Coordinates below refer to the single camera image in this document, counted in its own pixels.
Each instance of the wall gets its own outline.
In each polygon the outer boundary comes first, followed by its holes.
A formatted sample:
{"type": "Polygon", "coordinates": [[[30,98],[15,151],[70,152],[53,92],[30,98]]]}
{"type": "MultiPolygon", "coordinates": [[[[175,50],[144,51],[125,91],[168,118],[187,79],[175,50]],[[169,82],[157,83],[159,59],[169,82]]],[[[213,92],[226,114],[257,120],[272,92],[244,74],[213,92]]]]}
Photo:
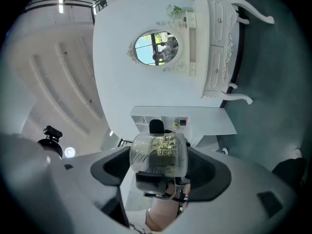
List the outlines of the wall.
{"type": "Polygon", "coordinates": [[[110,136],[109,135],[110,132],[111,132],[111,129],[108,128],[108,130],[104,134],[103,143],[101,146],[102,151],[116,148],[119,144],[120,138],[116,134],[113,134],[112,136],[110,136]]]}
{"type": "Polygon", "coordinates": [[[2,59],[0,62],[0,90],[0,132],[21,134],[26,119],[35,105],[36,98],[16,72],[2,59]]]}
{"type": "Polygon", "coordinates": [[[73,24],[93,25],[89,8],[64,6],[64,13],[59,13],[58,6],[44,7],[21,14],[10,29],[7,41],[20,41],[37,34],[41,30],[64,27],[73,24]]]}
{"type": "Polygon", "coordinates": [[[222,102],[199,98],[184,75],[142,68],[127,56],[131,41],[157,21],[170,19],[168,4],[191,7],[193,1],[117,0],[97,15],[93,38],[97,90],[108,124],[120,138],[133,140],[139,133],[129,116],[134,106],[219,107],[222,102]]]}

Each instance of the white vanity table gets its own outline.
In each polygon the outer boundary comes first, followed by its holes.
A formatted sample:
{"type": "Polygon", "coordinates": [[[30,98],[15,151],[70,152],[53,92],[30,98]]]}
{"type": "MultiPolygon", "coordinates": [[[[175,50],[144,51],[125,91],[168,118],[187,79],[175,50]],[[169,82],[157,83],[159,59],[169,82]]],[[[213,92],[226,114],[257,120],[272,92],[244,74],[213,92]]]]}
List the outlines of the white vanity table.
{"type": "Polygon", "coordinates": [[[232,28],[236,21],[249,23],[238,17],[232,4],[244,7],[266,23],[274,23],[272,17],[261,15],[244,0],[195,0],[194,12],[187,12],[189,30],[195,30],[195,44],[190,46],[190,49],[196,49],[195,63],[190,63],[190,67],[195,68],[192,78],[200,97],[244,99],[251,104],[253,100],[246,95],[222,92],[227,86],[237,88],[236,84],[229,82],[228,73],[233,50],[232,28]]]}

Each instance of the ceiling light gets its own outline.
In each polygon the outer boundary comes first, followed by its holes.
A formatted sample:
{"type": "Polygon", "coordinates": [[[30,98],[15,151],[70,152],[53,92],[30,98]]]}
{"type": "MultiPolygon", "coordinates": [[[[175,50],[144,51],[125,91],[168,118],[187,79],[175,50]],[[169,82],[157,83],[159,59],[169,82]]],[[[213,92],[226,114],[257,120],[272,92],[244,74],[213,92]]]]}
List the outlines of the ceiling light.
{"type": "Polygon", "coordinates": [[[62,5],[62,4],[60,4],[60,5],[58,6],[58,11],[59,11],[60,13],[64,13],[63,5],[62,5]]]}
{"type": "Polygon", "coordinates": [[[76,151],[75,151],[75,149],[72,148],[72,147],[67,147],[67,148],[65,149],[65,152],[64,152],[65,157],[67,157],[67,158],[72,158],[72,157],[74,157],[74,156],[75,156],[75,153],[76,153],[76,151]]]}

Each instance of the white ceiling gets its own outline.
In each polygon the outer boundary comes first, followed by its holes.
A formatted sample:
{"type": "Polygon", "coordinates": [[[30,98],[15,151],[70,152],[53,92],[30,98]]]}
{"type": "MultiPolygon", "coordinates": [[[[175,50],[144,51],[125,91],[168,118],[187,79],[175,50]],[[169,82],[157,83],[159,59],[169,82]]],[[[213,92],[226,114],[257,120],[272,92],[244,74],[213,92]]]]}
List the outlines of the white ceiling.
{"type": "MultiPolygon", "coordinates": [[[[52,7],[47,10],[54,18],[58,13],[52,7]]],[[[93,25],[87,16],[78,22],[72,22],[71,16],[69,22],[61,19],[53,26],[39,26],[46,11],[35,11],[29,16],[36,18],[38,30],[26,13],[11,29],[12,39],[4,49],[6,61],[37,99],[22,135],[38,141],[45,137],[44,127],[51,125],[63,133],[59,142],[63,150],[73,147],[77,155],[97,152],[108,124],[94,78],[93,25]]]]}

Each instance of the railing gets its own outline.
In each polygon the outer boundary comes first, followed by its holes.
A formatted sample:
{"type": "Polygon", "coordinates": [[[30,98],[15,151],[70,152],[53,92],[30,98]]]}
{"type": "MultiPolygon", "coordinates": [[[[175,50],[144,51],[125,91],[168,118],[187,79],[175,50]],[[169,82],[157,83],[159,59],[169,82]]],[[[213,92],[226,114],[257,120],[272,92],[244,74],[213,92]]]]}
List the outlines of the railing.
{"type": "Polygon", "coordinates": [[[78,6],[90,8],[93,24],[95,23],[95,15],[97,12],[107,6],[107,0],[31,0],[23,10],[23,13],[28,11],[49,7],[49,6],[78,6]]]}
{"type": "Polygon", "coordinates": [[[131,141],[121,139],[117,147],[131,146],[131,143],[132,143],[131,141]]]}

